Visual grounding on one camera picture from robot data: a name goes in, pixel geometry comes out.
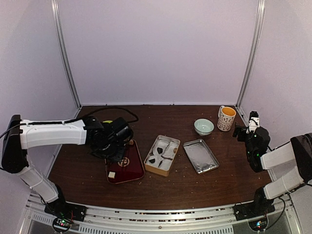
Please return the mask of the bear printed tin lid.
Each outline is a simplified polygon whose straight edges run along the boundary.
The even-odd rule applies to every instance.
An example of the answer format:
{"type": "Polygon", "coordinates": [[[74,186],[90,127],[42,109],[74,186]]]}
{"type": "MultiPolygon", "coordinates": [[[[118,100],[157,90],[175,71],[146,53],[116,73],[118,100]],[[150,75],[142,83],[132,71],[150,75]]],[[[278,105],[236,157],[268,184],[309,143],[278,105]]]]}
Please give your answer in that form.
{"type": "Polygon", "coordinates": [[[183,148],[198,175],[219,167],[219,162],[203,139],[185,142],[183,148]]]}

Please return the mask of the tin box with paper cups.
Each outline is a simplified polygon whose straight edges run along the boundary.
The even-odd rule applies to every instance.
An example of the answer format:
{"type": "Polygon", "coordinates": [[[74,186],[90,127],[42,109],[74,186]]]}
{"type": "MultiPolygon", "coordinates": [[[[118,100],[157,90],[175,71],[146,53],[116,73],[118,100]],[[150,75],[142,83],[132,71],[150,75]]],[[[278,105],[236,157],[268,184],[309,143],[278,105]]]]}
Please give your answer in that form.
{"type": "Polygon", "coordinates": [[[174,148],[179,149],[179,146],[180,140],[168,136],[158,135],[144,160],[145,170],[167,177],[177,154],[177,152],[174,153],[174,148]],[[162,154],[158,154],[156,150],[157,147],[163,149],[162,154]],[[157,162],[155,164],[150,164],[148,162],[150,157],[156,157],[157,162]]]}

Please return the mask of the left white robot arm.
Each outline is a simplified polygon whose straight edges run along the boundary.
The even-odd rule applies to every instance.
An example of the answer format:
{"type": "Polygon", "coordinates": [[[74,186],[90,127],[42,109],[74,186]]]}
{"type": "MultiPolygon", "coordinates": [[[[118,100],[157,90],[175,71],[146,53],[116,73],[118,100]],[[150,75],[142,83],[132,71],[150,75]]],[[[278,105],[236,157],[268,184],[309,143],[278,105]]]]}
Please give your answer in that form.
{"type": "Polygon", "coordinates": [[[30,121],[19,115],[11,118],[3,139],[2,170],[17,174],[59,216],[70,212],[70,205],[61,189],[49,181],[27,158],[30,148],[49,145],[87,145],[91,155],[112,162],[124,157],[126,144],[133,138],[129,123],[119,117],[107,123],[96,117],[86,116],[72,120],[30,121]]]}

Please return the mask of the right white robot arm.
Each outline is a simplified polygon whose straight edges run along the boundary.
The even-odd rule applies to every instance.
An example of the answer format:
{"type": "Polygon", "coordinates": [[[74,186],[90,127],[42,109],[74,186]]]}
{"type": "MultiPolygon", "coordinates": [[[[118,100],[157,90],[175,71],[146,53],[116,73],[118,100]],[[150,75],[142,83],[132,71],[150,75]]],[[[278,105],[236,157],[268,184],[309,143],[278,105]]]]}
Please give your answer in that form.
{"type": "Polygon", "coordinates": [[[276,177],[272,182],[260,187],[251,203],[240,205],[254,215],[269,210],[273,201],[285,193],[308,185],[312,179],[312,135],[294,136],[288,142],[269,148],[269,132],[258,123],[249,126],[235,125],[233,137],[246,147],[247,161],[256,172],[270,171],[276,177]]]}

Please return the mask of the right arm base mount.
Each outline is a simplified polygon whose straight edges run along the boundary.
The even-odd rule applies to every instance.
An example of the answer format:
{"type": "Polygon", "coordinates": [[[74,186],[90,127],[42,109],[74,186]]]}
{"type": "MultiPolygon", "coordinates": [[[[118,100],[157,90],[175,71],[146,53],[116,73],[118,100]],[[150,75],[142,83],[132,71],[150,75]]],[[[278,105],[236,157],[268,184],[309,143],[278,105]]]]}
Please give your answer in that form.
{"type": "Polygon", "coordinates": [[[275,211],[273,201],[266,198],[264,187],[260,187],[255,191],[252,202],[234,205],[235,218],[240,221],[272,213],[275,211]]]}

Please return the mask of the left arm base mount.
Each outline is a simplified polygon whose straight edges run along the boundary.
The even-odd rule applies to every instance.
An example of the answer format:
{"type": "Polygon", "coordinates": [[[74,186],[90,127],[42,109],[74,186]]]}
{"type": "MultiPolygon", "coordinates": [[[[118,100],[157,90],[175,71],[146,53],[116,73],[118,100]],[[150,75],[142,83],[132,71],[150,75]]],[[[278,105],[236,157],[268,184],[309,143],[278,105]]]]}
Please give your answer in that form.
{"type": "Polygon", "coordinates": [[[68,203],[65,200],[60,186],[56,185],[58,198],[50,203],[45,204],[44,212],[54,215],[58,218],[65,218],[74,221],[84,221],[86,207],[82,205],[68,203]]]}

